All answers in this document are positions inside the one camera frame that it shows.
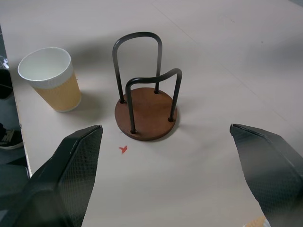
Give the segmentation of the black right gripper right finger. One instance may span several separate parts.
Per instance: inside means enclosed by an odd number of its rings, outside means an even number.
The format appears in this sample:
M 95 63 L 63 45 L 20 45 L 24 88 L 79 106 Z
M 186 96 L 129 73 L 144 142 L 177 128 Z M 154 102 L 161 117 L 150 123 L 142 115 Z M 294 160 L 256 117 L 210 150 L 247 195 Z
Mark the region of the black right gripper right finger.
M 303 158 L 281 136 L 231 124 L 246 183 L 272 227 L 303 225 Z

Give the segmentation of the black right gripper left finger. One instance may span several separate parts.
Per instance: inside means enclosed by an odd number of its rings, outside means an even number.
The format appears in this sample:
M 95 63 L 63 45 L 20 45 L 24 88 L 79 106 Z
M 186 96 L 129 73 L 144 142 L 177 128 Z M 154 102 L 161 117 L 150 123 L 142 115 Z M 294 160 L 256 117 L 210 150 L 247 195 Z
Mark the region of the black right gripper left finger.
M 93 191 L 103 128 L 65 137 L 32 176 L 22 166 L 0 167 L 3 227 L 80 227 Z

